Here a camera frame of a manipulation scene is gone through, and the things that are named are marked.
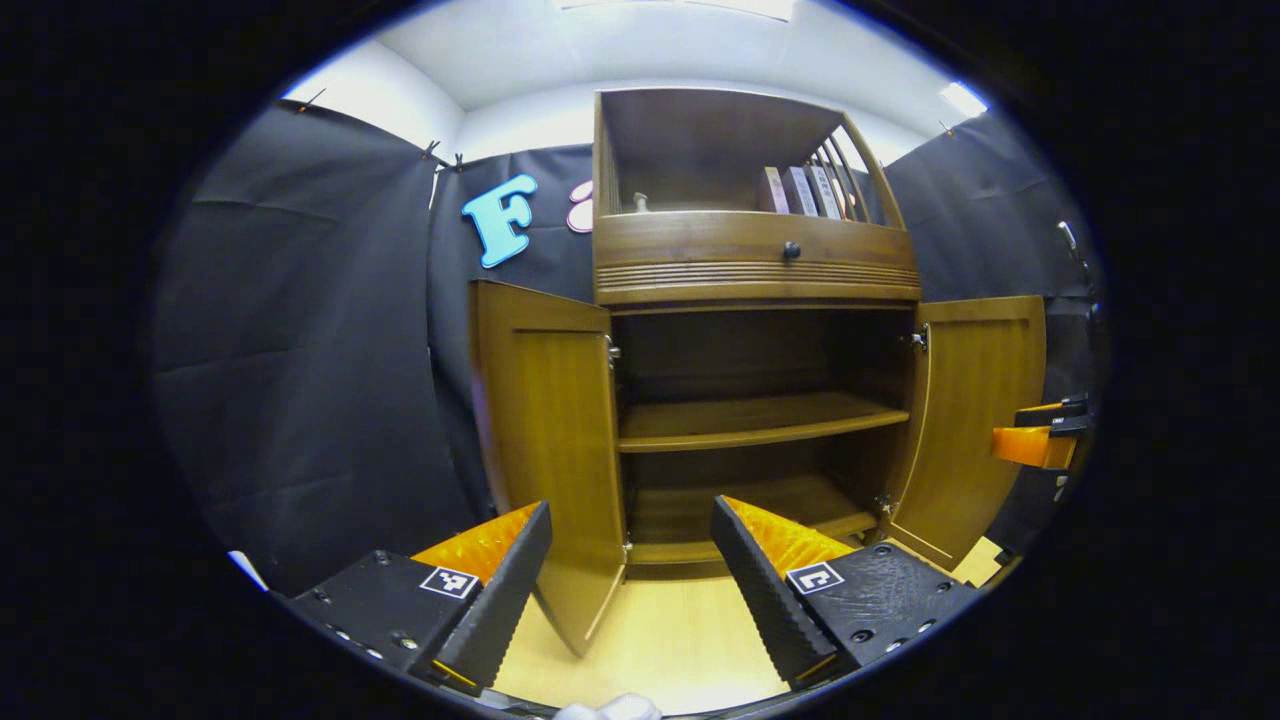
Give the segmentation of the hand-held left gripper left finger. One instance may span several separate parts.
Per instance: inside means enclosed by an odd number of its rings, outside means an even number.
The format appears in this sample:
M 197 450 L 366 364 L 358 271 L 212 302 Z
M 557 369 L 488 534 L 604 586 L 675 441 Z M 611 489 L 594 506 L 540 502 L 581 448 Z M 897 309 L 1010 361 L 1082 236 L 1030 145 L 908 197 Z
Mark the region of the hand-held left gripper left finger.
M 374 550 L 287 601 L 308 625 L 429 685 L 493 687 L 553 539 L 538 501 L 412 556 Z

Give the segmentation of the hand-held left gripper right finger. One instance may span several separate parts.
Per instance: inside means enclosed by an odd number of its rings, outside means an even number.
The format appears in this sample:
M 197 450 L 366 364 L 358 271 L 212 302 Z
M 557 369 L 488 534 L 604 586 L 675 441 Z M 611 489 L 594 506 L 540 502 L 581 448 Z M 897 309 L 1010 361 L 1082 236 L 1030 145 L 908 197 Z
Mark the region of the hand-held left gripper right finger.
M 896 544 L 855 548 L 724 495 L 713 500 L 710 537 L 795 691 L 904 652 L 980 597 Z

